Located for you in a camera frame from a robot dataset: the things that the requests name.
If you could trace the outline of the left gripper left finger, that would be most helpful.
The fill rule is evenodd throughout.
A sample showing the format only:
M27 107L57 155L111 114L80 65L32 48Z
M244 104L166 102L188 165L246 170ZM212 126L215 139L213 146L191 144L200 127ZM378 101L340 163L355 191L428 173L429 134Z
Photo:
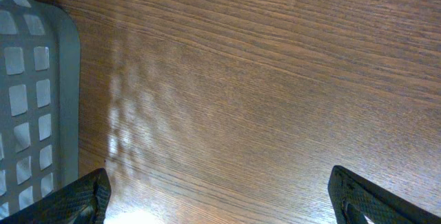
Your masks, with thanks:
M1 222L102 224L111 193L107 172L99 168Z

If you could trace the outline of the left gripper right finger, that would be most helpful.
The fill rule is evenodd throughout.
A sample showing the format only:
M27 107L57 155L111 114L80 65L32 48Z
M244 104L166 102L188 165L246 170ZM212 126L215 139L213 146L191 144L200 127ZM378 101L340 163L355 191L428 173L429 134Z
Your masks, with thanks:
M392 194L341 165L335 165L328 193L338 224L436 223L440 217Z

